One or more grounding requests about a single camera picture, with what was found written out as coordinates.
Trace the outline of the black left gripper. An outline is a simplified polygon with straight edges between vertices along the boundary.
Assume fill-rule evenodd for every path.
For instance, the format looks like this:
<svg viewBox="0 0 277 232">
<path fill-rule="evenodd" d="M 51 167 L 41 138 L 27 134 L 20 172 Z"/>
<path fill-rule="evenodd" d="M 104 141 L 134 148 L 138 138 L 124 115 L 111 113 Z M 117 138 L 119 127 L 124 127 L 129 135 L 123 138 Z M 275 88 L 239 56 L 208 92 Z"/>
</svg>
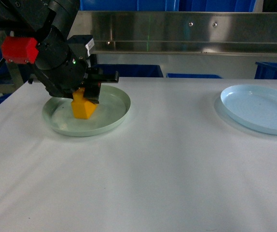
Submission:
<svg viewBox="0 0 277 232">
<path fill-rule="evenodd" d="M 83 97 L 99 104 L 101 84 L 119 82 L 118 71 L 104 74 L 101 68 L 87 68 L 89 42 L 93 42 L 92 35 L 74 35 L 66 40 L 52 27 L 36 46 L 39 53 L 31 67 L 50 96 L 72 99 L 73 92 L 83 83 Z"/>
</svg>

